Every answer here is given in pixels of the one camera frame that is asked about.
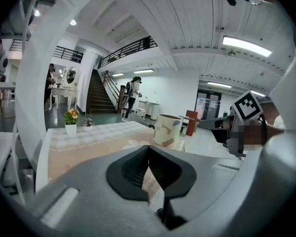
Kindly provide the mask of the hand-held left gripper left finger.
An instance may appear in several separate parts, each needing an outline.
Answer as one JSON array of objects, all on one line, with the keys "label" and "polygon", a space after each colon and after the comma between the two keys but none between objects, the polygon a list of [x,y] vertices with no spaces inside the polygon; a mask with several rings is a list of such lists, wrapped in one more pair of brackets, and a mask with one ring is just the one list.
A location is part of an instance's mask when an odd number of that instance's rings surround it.
[{"label": "hand-held left gripper left finger", "polygon": [[52,233],[166,233],[142,186],[124,179],[117,160],[138,161],[146,146],[74,166],[36,196],[36,218]]}]

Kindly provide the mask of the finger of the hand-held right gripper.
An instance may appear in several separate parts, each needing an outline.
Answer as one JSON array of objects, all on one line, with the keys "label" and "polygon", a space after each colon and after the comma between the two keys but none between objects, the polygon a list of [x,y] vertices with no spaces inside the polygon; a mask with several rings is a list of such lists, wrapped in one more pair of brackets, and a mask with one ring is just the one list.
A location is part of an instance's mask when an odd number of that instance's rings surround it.
[{"label": "finger of the hand-held right gripper", "polygon": [[218,143],[227,144],[227,140],[231,138],[230,129],[212,129],[212,134]]},{"label": "finger of the hand-held right gripper", "polygon": [[231,130],[233,121],[234,121],[234,116],[205,119],[199,122],[199,127],[206,130],[218,130],[218,129]]}]

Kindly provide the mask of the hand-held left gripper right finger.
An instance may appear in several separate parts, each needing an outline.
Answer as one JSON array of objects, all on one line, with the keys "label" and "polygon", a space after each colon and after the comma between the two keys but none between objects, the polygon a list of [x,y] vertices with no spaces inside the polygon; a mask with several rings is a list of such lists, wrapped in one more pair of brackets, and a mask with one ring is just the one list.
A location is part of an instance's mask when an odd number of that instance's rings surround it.
[{"label": "hand-held left gripper right finger", "polygon": [[164,191],[164,220],[153,223],[229,223],[239,209],[240,193],[231,189],[243,161],[149,147],[149,167]]}]

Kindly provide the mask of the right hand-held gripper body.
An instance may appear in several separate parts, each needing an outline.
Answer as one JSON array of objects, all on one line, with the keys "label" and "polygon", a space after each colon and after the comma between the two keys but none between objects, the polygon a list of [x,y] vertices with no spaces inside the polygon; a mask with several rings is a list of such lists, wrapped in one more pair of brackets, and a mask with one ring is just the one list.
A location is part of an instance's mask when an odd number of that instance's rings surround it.
[{"label": "right hand-held gripper body", "polygon": [[245,157],[244,152],[244,125],[250,121],[261,123],[261,141],[267,140],[267,126],[263,109],[251,90],[247,90],[232,104],[234,110],[232,126],[226,144],[229,153],[237,157]]}]

